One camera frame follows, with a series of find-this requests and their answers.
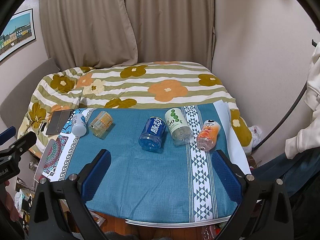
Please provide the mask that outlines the clear yellow labelled cup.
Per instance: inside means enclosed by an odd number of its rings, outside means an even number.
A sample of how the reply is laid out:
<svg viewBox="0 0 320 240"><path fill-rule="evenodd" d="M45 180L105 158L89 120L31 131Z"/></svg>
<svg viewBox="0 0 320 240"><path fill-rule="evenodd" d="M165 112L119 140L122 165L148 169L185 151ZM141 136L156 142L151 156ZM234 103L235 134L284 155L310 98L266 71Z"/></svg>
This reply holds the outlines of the clear yellow labelled cup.
<svg viewBox="0 0 320 240"><path fill-rule="evenodd" d="M104 139L107 135L108 129L113 123L112 116L106 111L101 111L94 120L89 124L89 130L94 136Z"/></svg>

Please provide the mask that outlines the orange labelled plastic bottle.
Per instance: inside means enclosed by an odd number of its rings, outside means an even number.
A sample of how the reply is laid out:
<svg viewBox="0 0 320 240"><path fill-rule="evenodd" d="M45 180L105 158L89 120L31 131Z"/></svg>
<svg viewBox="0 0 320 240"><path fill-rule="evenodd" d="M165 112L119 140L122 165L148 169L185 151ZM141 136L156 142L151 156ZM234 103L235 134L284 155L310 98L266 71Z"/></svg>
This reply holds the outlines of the orange labelled plastic bottle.
<svg viewBox="0 0 320 240"><path fill-rule="evenodd" d="M218 122L206 120L196 139L197 148L203 151L213 149L216 145L220 128L221 126Z"/></svg>

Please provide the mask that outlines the white plastic bag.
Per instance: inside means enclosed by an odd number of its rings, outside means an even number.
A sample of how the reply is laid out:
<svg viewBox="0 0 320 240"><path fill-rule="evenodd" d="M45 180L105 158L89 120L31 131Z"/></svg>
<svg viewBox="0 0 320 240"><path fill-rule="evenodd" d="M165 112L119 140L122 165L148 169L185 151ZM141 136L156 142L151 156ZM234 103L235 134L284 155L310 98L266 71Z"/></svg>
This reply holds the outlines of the white plastic bag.
<svg viewBox="0 0 320 240"><path fill-rule="evenodd" d="M248 129L251 132L251 142L248 146L243 146L242 148L244 150L244 153L247 156L250 156L252 154L253 148L255 148L255 146L257 146L262 141L262 131L256 125L253 125Z"/></svg>

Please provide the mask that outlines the teal patterned tablecloth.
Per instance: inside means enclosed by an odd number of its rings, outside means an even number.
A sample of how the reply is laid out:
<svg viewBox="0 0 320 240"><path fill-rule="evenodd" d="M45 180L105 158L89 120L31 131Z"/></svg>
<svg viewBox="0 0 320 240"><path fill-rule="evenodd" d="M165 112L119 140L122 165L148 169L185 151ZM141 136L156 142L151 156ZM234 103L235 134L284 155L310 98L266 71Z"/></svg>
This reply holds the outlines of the teal patterned tablecloth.
<svg viewBox="0 0 320 240"><path fill-rule="evenodd" d="M91 210L150 223L195 223L231 215L232 201L213 168L212 152L199 150L195 139L175 146L165 132L159 152L138 143L148 118L163 118L164 109L109 109L113 123L104 139L92 132L76 137L65 124L49 149L43 176L64 180L79 173L101 149L111 165L92 200Z"/></svg>

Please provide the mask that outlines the green dotted white plastic bottle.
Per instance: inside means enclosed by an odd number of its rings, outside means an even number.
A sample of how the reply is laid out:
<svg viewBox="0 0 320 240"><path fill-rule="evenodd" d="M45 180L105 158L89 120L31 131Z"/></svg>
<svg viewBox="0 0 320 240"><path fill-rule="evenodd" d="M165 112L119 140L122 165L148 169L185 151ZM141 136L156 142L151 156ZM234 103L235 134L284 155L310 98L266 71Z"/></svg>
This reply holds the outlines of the green dotted white plastic bottle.
<svg viewBox="0 0 320 240"><path fill-rule="evenodd" d="M171 108L165 113L164 117L174 145L182 146L188 144L192 131L181 109Z"/></svg>

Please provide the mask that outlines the blue labelled plastic bottle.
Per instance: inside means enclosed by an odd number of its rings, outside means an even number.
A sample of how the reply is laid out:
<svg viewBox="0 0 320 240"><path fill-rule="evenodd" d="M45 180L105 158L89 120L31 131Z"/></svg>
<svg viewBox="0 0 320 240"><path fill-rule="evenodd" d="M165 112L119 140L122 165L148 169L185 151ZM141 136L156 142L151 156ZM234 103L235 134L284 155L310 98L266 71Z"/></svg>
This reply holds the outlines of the blue labelled plastic bottle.
<svg viewBox="0 0 320 240"><path fill-rule="evenodd" d="M156 116L148 118L138 139L141 148L149 152L159 152L166 127L163 119Z"/></svg>

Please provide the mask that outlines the floral striped bed quilt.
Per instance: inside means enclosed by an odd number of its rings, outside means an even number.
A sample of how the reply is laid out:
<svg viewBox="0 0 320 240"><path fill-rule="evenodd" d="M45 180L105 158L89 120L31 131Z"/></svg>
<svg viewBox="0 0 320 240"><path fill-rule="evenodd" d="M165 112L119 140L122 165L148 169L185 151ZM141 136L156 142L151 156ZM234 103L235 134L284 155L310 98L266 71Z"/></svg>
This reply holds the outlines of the floral striped bed quilt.
<svg viewBox="0 0 320 240"><path fill-rule="evenodd" d="M27 99L28 108L19 137L36 133L31 148L41 155L55 111L79 108L172 108L222 100L231 111L231 125L246 154L252 151L252 133L236 100L222 81L205 66L193 62L159 61L111 68L74 67L41 78Z"/></svg>

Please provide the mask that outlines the framed town picture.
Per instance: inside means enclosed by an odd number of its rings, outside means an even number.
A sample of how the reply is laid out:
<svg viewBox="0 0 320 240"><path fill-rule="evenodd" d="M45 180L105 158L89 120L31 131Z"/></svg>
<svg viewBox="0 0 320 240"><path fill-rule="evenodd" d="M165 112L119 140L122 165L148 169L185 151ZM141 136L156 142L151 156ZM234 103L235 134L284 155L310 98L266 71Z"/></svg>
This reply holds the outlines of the framed town picture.
<svg viewBox="0 0 320 240"><path fill-rule="evenodd" d="M36 39L33 16L33 9L20 11L12 16L1 34L0 61Z"/></svg>

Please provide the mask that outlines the beige window curtain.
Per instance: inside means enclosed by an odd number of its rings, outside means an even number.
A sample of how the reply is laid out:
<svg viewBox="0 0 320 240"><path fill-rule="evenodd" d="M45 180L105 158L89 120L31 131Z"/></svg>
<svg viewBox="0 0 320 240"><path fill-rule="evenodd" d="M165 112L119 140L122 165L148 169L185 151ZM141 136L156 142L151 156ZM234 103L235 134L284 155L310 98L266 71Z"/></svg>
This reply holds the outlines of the beige window curtain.
<svg viewBox="0 0 320 240"><path fill-rule="evenodd" d="M214 0L39 0L44 45L65 70L191 61L212 66Z"/></svg>

